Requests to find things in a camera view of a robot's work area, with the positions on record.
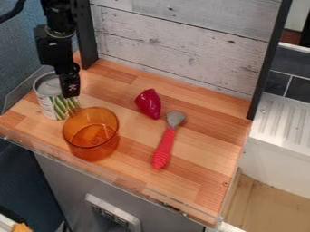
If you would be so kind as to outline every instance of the wooden floor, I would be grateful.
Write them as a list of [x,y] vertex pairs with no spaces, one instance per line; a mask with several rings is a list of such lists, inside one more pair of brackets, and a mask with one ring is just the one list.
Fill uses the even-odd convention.
[[309,232],[310,199],[242,174],[225,222],[246,232]]

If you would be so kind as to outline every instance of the wooden tabletop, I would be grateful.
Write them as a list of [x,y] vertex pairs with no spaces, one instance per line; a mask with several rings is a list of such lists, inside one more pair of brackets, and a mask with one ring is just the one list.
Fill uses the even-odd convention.
[[[63,140],[63,121],[46,119],[34,92],[29,92],[0,118],[0,131],[40,154],[87,171],[122,189],[214,225],[235,174],[251,121],[249,101],[213,92],[156,74],[100,60],[81,71],[82,107],[102,106],[120,120],[120,144],[106,159],[94,163],[75,158]],[[162,112],[184,111],[170,164],[152,168],[151,156],[166,129],[164,117],[153,120],[140,113],[134,99],[154,88]]]

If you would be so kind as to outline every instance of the orange bowl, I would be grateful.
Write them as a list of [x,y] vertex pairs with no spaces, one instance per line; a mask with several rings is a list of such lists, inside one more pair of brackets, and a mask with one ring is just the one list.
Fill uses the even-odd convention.
[[117,148],[119,120],[112,111],[91,107],[77,111],[63,125],[72,154],[87,161],[103,159]]

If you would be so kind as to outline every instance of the white wooden wall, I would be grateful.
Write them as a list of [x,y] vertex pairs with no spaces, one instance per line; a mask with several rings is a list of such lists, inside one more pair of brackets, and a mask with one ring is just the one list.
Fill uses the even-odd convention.
[[101,58],[250,98],[280,0],[91,0]]

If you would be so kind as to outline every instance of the silver spoon head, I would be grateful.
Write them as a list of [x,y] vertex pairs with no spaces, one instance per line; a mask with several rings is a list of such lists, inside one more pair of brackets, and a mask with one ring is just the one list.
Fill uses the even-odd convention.
[[181,111],[170,111],[167,113],[166,117],[171,128],[176,128],[186,120],[186,114]]

